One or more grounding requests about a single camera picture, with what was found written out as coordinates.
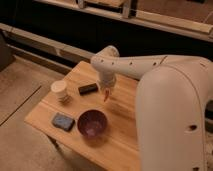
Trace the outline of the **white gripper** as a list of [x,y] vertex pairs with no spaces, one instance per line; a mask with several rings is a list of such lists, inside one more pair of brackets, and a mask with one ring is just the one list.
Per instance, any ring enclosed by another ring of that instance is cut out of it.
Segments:
[[104,94],[104,89],[105,88],[109,88],[109,95],[111,96],[114,92],[114,86],[116,83],[116,77],[112,76],[112,77],[107,77],[107,76],[100,76],[99,77],[99,92],[101,94]]

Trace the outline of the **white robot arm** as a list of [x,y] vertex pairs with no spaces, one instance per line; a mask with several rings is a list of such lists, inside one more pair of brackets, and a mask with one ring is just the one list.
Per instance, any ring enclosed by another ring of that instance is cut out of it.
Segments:
[[122,57],[107,46],[91,57],[103,90],[122,74],[138,81],[135,117],[142,171],[207,171],[205,110],[213,61],[199,56]]

